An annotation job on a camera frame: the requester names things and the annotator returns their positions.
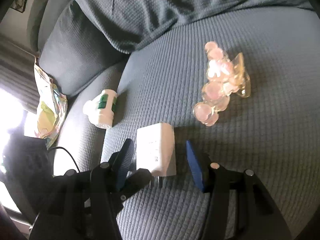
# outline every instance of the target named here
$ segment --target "metal screw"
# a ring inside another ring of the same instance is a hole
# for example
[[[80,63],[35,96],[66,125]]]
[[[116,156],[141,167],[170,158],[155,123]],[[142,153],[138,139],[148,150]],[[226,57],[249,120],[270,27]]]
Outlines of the metal screw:
[[[76,173],[76,171],[75,170],[67,170],[66,171],[66,173],[65,173],[65,175],[67,175],[67,176],[72,176],[73,174],[75,174]]]
[[[103,168],[103,169],[106,169],[106,168],[108,168],[109,166],[110,166],[110,164],[107,163],[107,162],[100,164],[100,167]]]
[[[210,167],[217,170],[218,168],[220,168],[220,165],[219,165],[219,163],[211,163]]]
[[[248,176],[253,176],[254,172],[252,170],[246,170],[245,174],[247,174]]]

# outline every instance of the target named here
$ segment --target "pink hair clip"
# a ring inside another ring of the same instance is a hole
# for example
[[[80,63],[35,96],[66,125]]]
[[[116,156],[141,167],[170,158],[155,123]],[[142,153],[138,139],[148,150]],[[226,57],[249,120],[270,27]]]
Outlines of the pink hair clip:
[[[209,82],[202,88],[202,102],[193,107],[193,114],[201,123],[212,126],[219,118],[218,112],[227,109],[230,94],[236,93],[242,98],[251,94],[250,77],[244,67],[244,58],[240,52],[230,61],[226,52],[214,41],[204,46],[208,56],[207,78]]]

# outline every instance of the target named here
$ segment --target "wall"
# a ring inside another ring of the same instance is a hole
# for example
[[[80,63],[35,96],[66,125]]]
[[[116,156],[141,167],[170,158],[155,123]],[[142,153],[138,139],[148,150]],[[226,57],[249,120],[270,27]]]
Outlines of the wall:
[[[23,13],[9,8],[0,23],[0,34],[20,48],[35,54],[31,49],[27,35],[28,20],[33,2],[34,0],[27,0],[26,9]]]

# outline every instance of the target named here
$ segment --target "sofa cushion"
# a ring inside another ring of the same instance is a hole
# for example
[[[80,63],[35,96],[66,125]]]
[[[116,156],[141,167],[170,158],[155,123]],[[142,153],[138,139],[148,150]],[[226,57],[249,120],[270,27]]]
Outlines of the sofa cushion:
[[[48,0],[45,7],[43,18],[41,21],[39,36],[38,36],[38,49],[42,51],[45,42],[50,36],[60,14],[64,8],[70,3],[71,0]]]
[[[81,171],[99,164],[106,130],[100,129],[82,113],[84,103],[94,99],[103,89],[117,90],[126,61],[117,63],[97,76],[74,100],[68,102],[68,113],[57,140],[57,146],[67,149]],[[75,169],[72,159],[63,150],[56,150],[54,175]]]
[[[60,15],[41,57],[40,67],[72,97],[126,55],[114,49],[72,0]]]
[[[216,41],[231,59],[243,52],[252,95],[233,94],[212,127],[193,106],[207,82],[204,45]],[[209,194],[194,185],[185,143],[230,170],[253,170],[264,183],[292,236],[320,202],[320,21],[290,7],[244,9],[174,28],[132,53],[118,87],[114,127],[101,161],[140,127],[174,126],[177,176],[146,187],[124,203],[117,221],[124,240],[199,239]],[[230,206],[230,213],[235,213]],[[227,236],[234,216],[229,217]]]
[[[27,42],[31,50],[38,52],[39,29],[44,16],[44,11],[49,0],[33,0],[27,23]]]
[[[244,8],[270,5],[311,9],[308,0],[76,0],[119,51],[131,53],[172,27]]]

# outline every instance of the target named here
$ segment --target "white bottle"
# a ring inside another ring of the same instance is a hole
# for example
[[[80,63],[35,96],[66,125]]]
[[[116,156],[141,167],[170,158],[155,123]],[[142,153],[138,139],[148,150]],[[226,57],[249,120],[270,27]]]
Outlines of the white bottle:
[[[95,99],[87,101],[83,106],[83,113],[89,118],[90,123],[102,129],[112,127],[117,93],[105,89]]]

